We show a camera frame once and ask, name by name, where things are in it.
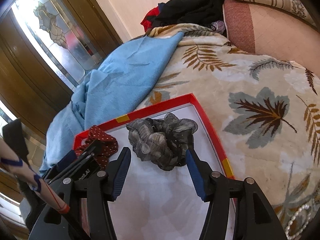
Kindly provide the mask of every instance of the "yellow tape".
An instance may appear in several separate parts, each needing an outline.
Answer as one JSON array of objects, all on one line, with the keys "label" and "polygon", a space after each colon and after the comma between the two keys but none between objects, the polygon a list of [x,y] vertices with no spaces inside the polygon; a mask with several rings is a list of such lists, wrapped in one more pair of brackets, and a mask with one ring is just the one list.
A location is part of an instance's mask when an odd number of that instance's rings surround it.
[{"label": "yellow tape", "polygon": [[232,172],[228,158],[225,158],[222,161],[222,166],[223,166],[224,172],[226,173],[227,178],[233,177],[233,172]]},{"label": "yellow tape", "polygon": [[116,121],[118,123],[126,122],[126,121],[129,121],[129,120],[130,120],[130,118],[129,118],[129,116],[127,114],[121,115],[118,118],[116,118]]}]

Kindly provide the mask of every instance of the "glass window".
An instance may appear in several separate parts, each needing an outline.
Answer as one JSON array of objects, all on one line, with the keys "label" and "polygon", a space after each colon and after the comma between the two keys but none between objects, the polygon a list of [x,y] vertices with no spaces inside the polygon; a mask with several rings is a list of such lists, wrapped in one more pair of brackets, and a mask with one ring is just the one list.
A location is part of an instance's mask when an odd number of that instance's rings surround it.
[{"label": "glass window", "polygon": [[61,0],[16,0],[12,11],[38,53],[72,90],[103,60]]}]

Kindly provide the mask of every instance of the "blue gripper pad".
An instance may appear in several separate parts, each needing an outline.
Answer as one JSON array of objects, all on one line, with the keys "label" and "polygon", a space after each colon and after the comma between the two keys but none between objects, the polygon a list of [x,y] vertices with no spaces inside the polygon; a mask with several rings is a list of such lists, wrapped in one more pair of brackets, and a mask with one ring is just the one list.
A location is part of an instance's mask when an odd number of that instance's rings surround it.
[{"label": "blue gripper pad", "polygon": [[115,174],[114,181],[113,181],[113,191],[112,191],[112,198],[114,200],[121,194],[125,178],[127,176],[130,163],[131,163],[131,151],[128,147],[124,147],[120,156],[118,157],[117,161],[121,161],[118,171]]},{"label": "blue gripper pad", "polygon": [[186,162],[197,195],[202,199],[202,201],[205,201],[207,195],[204,191],[204,179],[201,176],[190,150],[186,151]]}]

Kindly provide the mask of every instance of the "beige blanket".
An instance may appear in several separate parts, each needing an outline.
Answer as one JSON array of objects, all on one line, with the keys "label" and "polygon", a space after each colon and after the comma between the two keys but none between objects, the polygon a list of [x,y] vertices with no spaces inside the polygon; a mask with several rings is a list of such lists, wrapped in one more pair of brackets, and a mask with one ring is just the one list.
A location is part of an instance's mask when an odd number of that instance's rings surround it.
[{"label": "beige blanket", "polygon": [[[319,208],[320,80],[296,62],[239,50],[212,30],[179,24],[150,37],[183,31],[161,78],[138,106],[193,93],[218,132],[236,179],[253,177],[283,227],[303,204]],[[302,211],[289,235],[306,222]]]}]

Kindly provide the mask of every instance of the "pile of clothes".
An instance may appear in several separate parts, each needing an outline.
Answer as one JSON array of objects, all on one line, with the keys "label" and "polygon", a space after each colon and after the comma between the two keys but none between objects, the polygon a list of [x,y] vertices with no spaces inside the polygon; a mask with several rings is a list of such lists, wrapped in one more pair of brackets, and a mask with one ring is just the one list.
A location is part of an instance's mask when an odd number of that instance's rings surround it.
[{"label": "pile of clothes", "polygon": [[194,23],[226,35],[222,5],[224,0],[170,0],[159,3],[144,17],[145,32],[160,26]]}]

